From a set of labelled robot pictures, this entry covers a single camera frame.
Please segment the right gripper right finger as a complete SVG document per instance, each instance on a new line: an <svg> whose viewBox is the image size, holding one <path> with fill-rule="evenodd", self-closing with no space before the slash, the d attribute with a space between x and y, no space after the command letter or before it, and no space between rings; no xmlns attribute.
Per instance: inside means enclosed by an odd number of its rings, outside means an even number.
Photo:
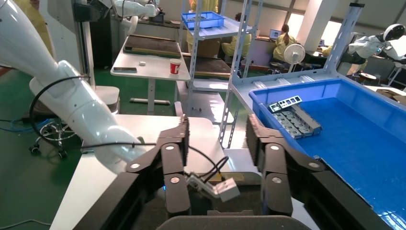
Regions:
<svg viewBox="0 0 406 230"><path fill-rule="evenodd" d="M322 172L325 166L291 147L280 131L265 127L255 114L247 118L246 142L253 164L261 173L263 214L291 216L288 172L293 171L303 182L308 173Z"/></svg>

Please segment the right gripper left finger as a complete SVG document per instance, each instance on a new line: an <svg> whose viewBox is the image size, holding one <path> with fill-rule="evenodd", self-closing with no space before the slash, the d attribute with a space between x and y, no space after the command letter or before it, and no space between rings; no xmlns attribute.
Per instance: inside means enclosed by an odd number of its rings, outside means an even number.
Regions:
<svg viewBox="0 0 406 230"><path fill-rule="evenodd" d="M185 179L189 149L189 120L183 115L178 126L163 130L155 146L128 163L126 171L135 173L134 185L151 196L165 187L164 198L168 216L190 214L190 199Z"/></svg>

